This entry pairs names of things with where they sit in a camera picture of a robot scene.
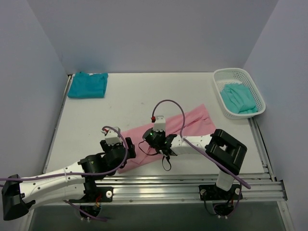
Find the pink t-shirt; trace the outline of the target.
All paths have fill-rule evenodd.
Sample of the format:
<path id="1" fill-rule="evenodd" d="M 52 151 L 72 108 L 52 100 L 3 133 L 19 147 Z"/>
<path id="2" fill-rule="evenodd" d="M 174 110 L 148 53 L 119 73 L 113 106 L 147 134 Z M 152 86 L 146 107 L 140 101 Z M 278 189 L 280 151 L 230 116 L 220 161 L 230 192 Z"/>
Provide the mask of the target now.
<path id="1" fill-rule="evenodd" d="M 130 137 L 135 145 L 136 157 L 129 159 L 124 168 L 119 169 L 118 173 L 124 173 L 143 165 L 149 164 L 162 159 L 162 155 L 151 155 L 155 150 L 148 144 L 142 143 L 142 136 L 146 130 L 152 128 L 152 123 L 144 126 L 132 128 L 121 134 L 123 137 Z M 166 119 L 166 134 L 179 135 L 182 127 L 182 115 L 175 115 Z M 216 127 L 212 122 L 206 107 L 202 104 L 193 110 L 185 113 L 185 126 L 183 135 L 185 136 L 202 136 L 209 135 L 215 131 Z"/>

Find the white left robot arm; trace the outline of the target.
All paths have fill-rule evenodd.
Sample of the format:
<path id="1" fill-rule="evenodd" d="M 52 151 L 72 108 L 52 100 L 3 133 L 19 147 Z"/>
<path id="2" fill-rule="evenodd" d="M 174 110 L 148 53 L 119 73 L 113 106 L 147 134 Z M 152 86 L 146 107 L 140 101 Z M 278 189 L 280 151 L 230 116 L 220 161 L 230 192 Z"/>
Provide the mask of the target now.
<path id="1" fill-rule="evenodd" d="M 57 171 L 31 178 L 21 178 L 17 174 L 3 178 L 3 219 L 20 218 L 36 207 L 53 202 L 91 202 L 99 194 L 105 195 L 106 192 L 100 191 L 95 182 L 114 175 L 128 159 L 136 157 L 136 152 L 129 137 L 114 145 L 102 140 L 100 145 L 103 152 L 88 155 Z"/>

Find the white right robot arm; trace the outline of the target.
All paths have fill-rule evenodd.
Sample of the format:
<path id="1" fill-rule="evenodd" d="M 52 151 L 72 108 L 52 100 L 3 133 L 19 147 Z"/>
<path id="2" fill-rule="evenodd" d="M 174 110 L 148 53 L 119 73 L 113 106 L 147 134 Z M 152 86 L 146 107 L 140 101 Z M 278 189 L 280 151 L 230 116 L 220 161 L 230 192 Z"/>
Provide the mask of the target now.
<path id="1" fill-rule="evenodd" d="M 164 131 L 150 128 L 143 134 L 142 139 L 166 160 L 171 156 L 201 154 L 214 163 L 219 168 L 214 186 L 214 194 L 218 198 L 226 198 L 231 193 L 234 180 L 251 189 L 251 186 L 238 176 L 247 147 L 222 129 L 203 136 L 167 136 Z"/>

